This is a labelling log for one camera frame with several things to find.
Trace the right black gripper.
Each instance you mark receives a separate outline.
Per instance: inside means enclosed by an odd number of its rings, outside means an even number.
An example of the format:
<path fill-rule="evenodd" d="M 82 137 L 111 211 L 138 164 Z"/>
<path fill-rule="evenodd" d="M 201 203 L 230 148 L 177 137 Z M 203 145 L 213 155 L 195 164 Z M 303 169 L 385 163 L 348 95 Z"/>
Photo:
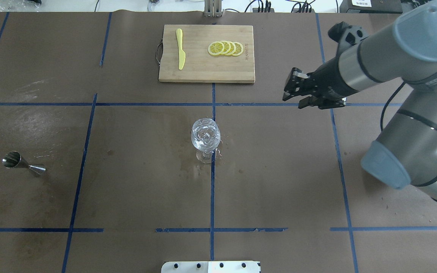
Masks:
<path fill-rule="evenodd" d="M 345 98 L 356 93 L 357 90 L 347 85 L 342 78 L 339 59 L 331 59 L 309 74 L 293 67 L 286 79 L 283 101 L 310 94 L 313 96 L 299 101 L 298 109 L 318 107 L 327 110 L 345 107 Z"/>

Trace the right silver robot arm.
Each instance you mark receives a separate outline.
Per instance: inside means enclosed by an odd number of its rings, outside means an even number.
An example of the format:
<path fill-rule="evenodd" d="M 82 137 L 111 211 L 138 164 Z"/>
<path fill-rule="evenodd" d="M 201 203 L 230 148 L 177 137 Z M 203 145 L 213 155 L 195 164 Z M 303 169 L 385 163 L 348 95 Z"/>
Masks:
<path fill-rule="evenodd" d="M 361 160 L 384 184 L 414 185 L 437 202 L 437 0 L 402 14 L 368 35 L 361 26 L 335 24 L 333 59 L 314 72 L 291 69 L 283 101 L 302 96 L 298 107 L 344 107 L 346 98 L 401 78 L 412 88 Z"/>

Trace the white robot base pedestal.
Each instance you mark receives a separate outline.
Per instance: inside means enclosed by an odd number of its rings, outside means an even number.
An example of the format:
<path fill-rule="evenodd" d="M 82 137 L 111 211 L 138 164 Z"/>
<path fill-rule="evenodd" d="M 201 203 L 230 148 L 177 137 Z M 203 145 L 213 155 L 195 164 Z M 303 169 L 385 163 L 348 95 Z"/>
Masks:
<path fill-rule="evenodd" d="M 161 267 L 162 273 L 260 273 L 258 261 L 170 261 Z"/>

